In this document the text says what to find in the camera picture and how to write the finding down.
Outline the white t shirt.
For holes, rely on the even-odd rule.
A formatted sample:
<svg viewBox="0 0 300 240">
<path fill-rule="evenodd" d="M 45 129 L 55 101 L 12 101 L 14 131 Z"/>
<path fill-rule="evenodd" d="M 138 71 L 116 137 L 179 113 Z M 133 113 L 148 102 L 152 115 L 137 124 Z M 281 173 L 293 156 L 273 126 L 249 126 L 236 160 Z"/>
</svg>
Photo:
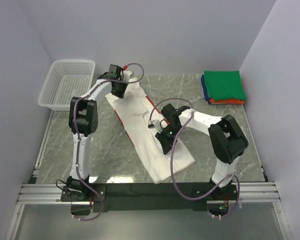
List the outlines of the white t shirt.
<svg viewBox="0 0 300 240">
<path fill-rule="evenodd" d="M 117 113 L 152 181 L 158 184 L 170 177 L 171 155 L 163 154 L 162 147 L 155 138 L 158 131 L 148 128 L 153 105 L 140 84 L 129 84 L 124 98 L 118 98 L 111 93 L 105 98 Z"/>
</svg>

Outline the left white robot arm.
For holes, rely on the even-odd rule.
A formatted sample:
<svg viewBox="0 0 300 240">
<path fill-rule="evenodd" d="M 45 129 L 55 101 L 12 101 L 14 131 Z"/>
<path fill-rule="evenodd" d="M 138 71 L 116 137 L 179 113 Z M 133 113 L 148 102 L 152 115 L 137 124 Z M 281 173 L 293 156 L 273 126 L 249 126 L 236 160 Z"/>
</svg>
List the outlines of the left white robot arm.
<svg viewBox="0 0 300 240">
<path fill-rule="evenodd" d="M 78 201 L 84 201 L 90 195 L 89 150 L 92 136 L 99 124 L 98 102 L 108 94 L 124 97 L 130 79 L 127 69 L 127 65 L 120 67 L 111 64 L 108 71 L 97 78 L 91 89 L 70 101 L 68 125 L 74 145 L 72 167 L 66 186 L 72 190 L 72 195 Z"/>
</svg>

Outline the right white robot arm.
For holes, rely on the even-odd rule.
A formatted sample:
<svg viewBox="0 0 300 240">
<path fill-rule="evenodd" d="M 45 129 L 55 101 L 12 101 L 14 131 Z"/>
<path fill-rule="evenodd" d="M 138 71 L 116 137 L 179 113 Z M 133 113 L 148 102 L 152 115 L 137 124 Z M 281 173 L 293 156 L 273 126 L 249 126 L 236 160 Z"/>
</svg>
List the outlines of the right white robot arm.
<svg viewBox="0 0 300 240">
<path fill-rule="evenodd" d="M 157 132 L 155 137 L 161 144 L 163 154 L 170 153 L 170 175 L 176 191 L 183 198 L 192 201 L 200 200 L 208 195 L 216 200 L 222 199 L 231 189 L 237 162 L 249 146 L 249 142 L 236 119 L 232 115 L 224 117 L 208 115 L 185 105 L 175 108 L 170 103 L 164 106 L 160 113 L 168 125 Z M 184 195 L 175 182 L 174 151 L 179 135 L 186 127 L 208 135 L 213 152 L 217 157 L 215 170 L 209 182 L 209 191 L 200 197 Z"/>
</svg>

